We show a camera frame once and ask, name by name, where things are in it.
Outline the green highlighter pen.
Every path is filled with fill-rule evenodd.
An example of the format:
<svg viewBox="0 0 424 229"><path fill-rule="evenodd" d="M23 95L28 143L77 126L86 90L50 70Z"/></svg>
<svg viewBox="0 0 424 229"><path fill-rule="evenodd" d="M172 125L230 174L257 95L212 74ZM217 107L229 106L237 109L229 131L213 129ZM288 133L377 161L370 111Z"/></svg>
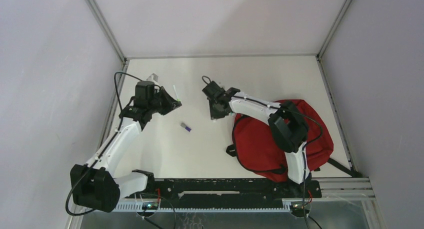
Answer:
<svg viewBox="0 0 424 229"><path fill-rule="evenodd" d="M176 99L176 101L177 102L181 102L181 100L180 100L180 97L179 97L179 94L178 94L178 91L177 91L177 88L176 88L176 86L175 85L173 85L172 86L173 87L173 90L174 90L174 93L175 93L175 99Z"/></svg>

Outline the red student backpack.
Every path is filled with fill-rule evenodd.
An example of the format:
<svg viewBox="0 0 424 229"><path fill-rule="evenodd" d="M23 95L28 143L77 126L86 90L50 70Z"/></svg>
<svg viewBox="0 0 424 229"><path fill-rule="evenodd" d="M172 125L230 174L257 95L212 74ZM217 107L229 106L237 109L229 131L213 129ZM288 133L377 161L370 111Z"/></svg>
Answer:
<svg viewBox="0 0 424 229"><path fill-rule="evenodd" d="M268 125L238 113L231 133L233 144L227 147L227 154L236 157L244 169L277 183L302 184L310 179L312 171L326 163L351 177L361 177L360 172L331 158L334 151L333 140L313 107L302 99L294 99L292 102L309 128L306 146L301 145L294 154L286 153L276 144Z"/></svg>

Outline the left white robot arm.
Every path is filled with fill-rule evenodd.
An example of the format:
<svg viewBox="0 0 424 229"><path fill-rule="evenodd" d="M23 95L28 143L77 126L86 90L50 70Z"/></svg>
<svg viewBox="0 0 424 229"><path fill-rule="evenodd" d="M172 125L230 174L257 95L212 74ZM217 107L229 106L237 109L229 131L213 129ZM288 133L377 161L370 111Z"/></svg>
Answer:
<svg viewBox="0 0 424 229"><path fill-rule="evenodd" d="M120 199L138 192L149 198L157 185L149 178L150 172L135 169L115 177L119 162L132 142L141 134L154 114L162 116L182 106L181 101L168 94L155 81L142 80L135 86L135 94L119 114L119 124L95 154L84 164L75 164L70 170L71 189L65 201L65 210L71 216L69 202L85 207L88 212L112 212Z"/></svg>

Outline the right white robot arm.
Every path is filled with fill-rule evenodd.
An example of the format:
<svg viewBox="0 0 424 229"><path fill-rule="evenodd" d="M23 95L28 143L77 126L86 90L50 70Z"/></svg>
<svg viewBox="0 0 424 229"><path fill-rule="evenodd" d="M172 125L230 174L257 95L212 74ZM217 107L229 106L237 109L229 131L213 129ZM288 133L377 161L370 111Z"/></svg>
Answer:
<svg viewBox="0 0 424 229"><path fill-rule="evenodd" d="M306 115L299 112L292 101L277 103L252 97L240 89L231 87L228 90L220 87L215 81L206 83L202 89L209 101L210 113L218 112L218 118L231 113L240 114L241 119L252 118L267 126L273 144L285 155L286 166L270 169L253 169L247 166L240 155L240 143L232 134L234 156L239 164L253 173L287 173L289 192L295 197L302 197L309 190L306 181L310 175L306 157L306 145L309 126Z"/></svg>

